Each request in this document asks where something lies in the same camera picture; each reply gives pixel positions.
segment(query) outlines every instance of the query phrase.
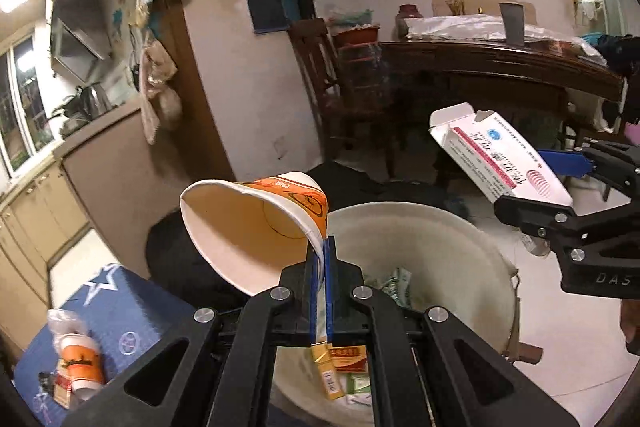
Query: silver bolt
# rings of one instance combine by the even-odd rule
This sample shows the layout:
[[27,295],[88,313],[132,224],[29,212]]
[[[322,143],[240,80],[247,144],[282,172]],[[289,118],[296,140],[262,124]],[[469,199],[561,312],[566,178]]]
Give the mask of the silver bolt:
[[357,286],[353,289],[353,296],[361,301],[370,299],[373,295],[373,290],[368,286]]
[[446,311],[446,309],[441,308],[440,306],[431,308],[427,315],[433,322],[444,322],[449,318],[449,312]]
[[584,250],[582,248],[574,248],[571,251],[571,259],[573,259],[574,261],[584,261],[585,257],[586,254],[584,253]]
[[276,301],[284,301],[284,299],[288,299],[291,295],[291,290],[289,288],[285,288],[284,286],[277,286],[273,290],[271,290],[271,293],[269,293],[269,295],[271,295],[271,298],[275,299]]
[[200,308],[193,314],[193,318],[196,320],[196,322],[200,322],[203,324],[211,322],[215,317],[216,312],[211,308]]

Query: pink object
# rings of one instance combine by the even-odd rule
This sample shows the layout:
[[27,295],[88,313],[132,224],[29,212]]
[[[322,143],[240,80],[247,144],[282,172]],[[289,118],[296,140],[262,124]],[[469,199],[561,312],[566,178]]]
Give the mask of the pink object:
[[633,145],[640,145],[640,124],[639,125],[631,125],[630,123],[626,124],[625,136],[631,140]]

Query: chair back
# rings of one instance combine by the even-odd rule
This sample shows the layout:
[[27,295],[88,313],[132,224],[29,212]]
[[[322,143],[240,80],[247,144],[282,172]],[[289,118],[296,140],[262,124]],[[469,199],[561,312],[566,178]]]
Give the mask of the chair back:
[[338,60],[324,19],[294,22],[287,30],[313,86],[318,107],[325,106],[326,91],[339,83]]

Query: white trash bin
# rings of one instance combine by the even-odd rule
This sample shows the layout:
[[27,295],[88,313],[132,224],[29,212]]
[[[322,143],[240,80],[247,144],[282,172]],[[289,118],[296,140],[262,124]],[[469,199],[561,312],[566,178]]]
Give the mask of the white trash bin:
[[[415,309],[444,306],[496,351],[507,348],[516,317],[514,267],[484,232],[450,212],[414,203],[359,204],[328,219],[338,259],[380,281],[396,267],[406,268]],[[322,293],[318,309],[324,309]],[[336,427],[373,423],[371,407],[326,398],[308,349],[278,348],[273,381],[300,409]]]

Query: tile floor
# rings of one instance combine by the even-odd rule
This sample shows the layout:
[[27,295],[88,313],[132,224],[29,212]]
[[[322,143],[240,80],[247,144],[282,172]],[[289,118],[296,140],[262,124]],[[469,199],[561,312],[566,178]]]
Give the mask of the tile floor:
[[[410,137],[409,152],[397,158],[398,179],[433,182],[435,147]],[[383,159],[375,151],[345,151],[339,162],[377,180],[386,179]],[[455,180],[449,190],[465,200],[471,221],[490,235],[503,256],[520,270],[520,340],[543,347],[545,352],[538,365],[518,362],[516,367],[571,412],[581,427],[593,427],[638,363],[638,357],[625,349],[619,327],[620,301],[562,292],[555,254],[541,259],[528,253],[515,229],[496,219],[492,205],[471,181]],[[578,215],[628,202],[612,190],[605,203],[603,190],[596,180],[572,180],[570,193]]]
[[117,263],[95,230],[89,230],[49,271],[51,303],[59,308],[105,264]]

